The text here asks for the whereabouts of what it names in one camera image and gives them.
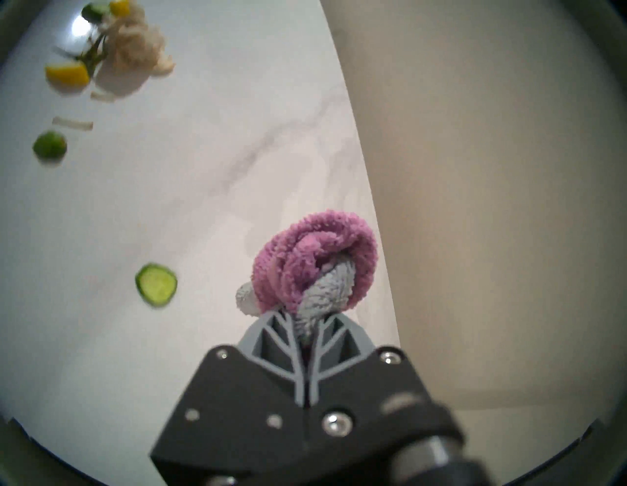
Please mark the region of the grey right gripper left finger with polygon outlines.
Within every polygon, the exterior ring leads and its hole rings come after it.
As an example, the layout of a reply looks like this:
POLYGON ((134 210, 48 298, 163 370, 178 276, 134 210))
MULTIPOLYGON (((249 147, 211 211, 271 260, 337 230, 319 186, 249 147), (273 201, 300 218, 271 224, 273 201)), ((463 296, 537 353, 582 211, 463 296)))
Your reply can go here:
POLYGON ((150 459, 163 479, 240 479, 295 463, 306 385, 291 317, 265 313, 237 345, 207 352, 150 459))

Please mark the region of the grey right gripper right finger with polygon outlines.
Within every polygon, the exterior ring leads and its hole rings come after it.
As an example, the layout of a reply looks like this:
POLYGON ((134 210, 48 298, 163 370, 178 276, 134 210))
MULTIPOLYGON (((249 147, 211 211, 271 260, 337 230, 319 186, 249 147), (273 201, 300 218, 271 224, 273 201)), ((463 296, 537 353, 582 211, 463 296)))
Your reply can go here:
POLYGON ((434 402, 405 353, 375 347, 344 314, 318 326, 308 369, 308 442, 312 450, 396 451, 415 443, 460 449, 451 412, 434 402))

